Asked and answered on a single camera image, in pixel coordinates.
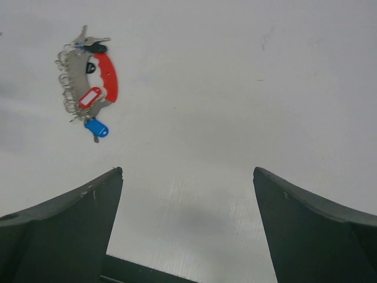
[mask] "key holder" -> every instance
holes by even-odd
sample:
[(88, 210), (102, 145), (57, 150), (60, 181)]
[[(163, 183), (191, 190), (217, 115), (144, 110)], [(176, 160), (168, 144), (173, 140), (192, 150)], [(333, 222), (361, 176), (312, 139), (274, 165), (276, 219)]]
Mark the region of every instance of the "key holder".
[[(76, 119), (83, 121), (84, 126), (94, 135), (94, 141), (98, 142), (98, 137), (104, 136), (93, 130), (97, 127), (87, 127), (87, 125), (99, 123), (106, 127), (96, 119), (96, 116), (102, 108), (117, 101), (118, 80), (113, 63), (107, 55), (108, 49), (101, 44), (109, 41), (110, 38), (87, 37), (86, 33), (87, 26), (84, 25), (80, 35), (64, 46), (55, 63), (61, 71), (59, 81), (64, 89), (62, 94), (64, 107), (68, 113), (75, 116), (71, 121)], [(98, 61), (97, 66), (89, 62), (91, 57)], [(103, 85), (91, 86), (88, 74), (96, 70), (100, 71)]]

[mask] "white table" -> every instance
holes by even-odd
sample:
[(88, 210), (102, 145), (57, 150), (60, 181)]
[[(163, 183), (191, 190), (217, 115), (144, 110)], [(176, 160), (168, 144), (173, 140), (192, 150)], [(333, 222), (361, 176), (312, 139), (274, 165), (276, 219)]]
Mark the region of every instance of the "white table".
[[(377, 214), (377, 4), (296, 2), (1, 1), (0, 215), (121, 166), (109, 254), (249, 283), (276, 282), (255, 166)], [(99, 144), (54, 64), (84, 24), (120, 84)]]

